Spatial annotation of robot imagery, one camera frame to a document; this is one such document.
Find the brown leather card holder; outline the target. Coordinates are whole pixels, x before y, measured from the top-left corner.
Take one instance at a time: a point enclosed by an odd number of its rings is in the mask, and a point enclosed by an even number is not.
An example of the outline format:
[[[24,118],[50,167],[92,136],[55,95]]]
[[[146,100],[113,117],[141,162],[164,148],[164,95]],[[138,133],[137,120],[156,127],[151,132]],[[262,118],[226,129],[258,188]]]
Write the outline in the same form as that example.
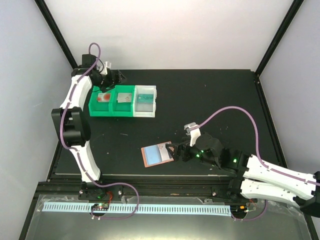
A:
[[[145,168],[173,162],[174,159],[166,148],[166,144],[171,144],[171,141],[158,143],[141,148],[142,159]]]

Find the teal VIP credit card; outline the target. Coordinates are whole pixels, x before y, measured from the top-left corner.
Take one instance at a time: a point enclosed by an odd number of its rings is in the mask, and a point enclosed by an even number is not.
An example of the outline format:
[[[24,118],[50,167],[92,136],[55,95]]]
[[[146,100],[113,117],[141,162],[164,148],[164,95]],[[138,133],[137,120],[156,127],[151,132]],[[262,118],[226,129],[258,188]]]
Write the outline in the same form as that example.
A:
[[[154,95],[141,93],[137,96],[137,102],[139,104],[152,104],[154,102]]]

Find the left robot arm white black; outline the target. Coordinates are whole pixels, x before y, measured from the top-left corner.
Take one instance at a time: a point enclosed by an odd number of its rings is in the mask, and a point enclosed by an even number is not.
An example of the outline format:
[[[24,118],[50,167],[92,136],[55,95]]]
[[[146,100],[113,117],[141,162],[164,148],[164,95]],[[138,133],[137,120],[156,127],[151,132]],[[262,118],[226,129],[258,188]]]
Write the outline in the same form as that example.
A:
[[[111,70],[108,63],[98,67],[98,62],[99,57],[91,53],[82,55],[81,65],[71,73],[66,98],[59,108],[51,111],[59,141],[72,153],[80,170],[82,183],[79,196],[92,201],[104,199],[108,188],[101,182],[101,171],[91,150],[91,128],[84,114],[85,101],[93,87],[105,93],[126,79],[119,70]]]

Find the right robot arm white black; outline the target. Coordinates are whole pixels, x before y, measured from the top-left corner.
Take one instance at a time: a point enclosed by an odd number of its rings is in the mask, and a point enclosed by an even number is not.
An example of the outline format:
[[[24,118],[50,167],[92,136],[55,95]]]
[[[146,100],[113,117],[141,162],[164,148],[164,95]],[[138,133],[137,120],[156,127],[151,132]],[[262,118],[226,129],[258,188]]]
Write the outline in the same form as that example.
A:
[[[231,178],[219,197],[238,202],[264,199],[299,208],[304,214],[320,216],[320,173],[294,171],[244,151],[226,148],[208,133],[186,137],[181,143],[167,143],[165,148],[175,160],[198,160]]]

